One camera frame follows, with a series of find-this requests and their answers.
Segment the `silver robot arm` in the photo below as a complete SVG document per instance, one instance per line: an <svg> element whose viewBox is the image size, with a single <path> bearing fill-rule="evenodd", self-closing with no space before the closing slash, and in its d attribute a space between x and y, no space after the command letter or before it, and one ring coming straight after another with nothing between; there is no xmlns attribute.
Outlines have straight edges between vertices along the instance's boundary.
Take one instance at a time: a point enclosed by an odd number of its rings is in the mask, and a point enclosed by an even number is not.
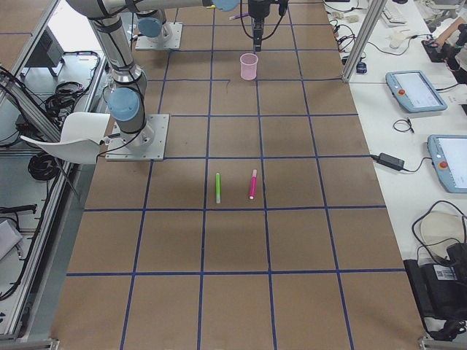
<svg viewBox="0 0 467 350"><path fill-rule="evenodd" d="M147 78L134 60L127 39L122 12L135 14L139 31L144 36L162 35L165 10L188 7L210 7L230 12L242 1L69 1L72 9L85 16L112 67L116 89L107 100L108 109L116 120L124 144L137 147L153 138L147 125L144 97Z"/></svg>
<svg viewBox="0 0 467 350"><path fill-rule="evenodd" d="M167 21L163 9L149 12L138 12L137 27L139 38L136 41L138 50L169 50L173 49L174 23Z"/></svg>

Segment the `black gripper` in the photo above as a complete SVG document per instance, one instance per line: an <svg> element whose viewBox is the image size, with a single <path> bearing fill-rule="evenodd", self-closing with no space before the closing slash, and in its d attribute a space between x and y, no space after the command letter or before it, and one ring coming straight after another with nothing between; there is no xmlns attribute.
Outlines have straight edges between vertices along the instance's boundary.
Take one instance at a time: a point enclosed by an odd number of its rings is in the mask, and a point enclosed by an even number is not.
<svg viewBox="0 0 467 350"><path fill-rule="evenodd" d="M254 20L252 28L253 49L261 51L263 41L263 21L270 14L270 0L248 0L248 13Z"/></svg>

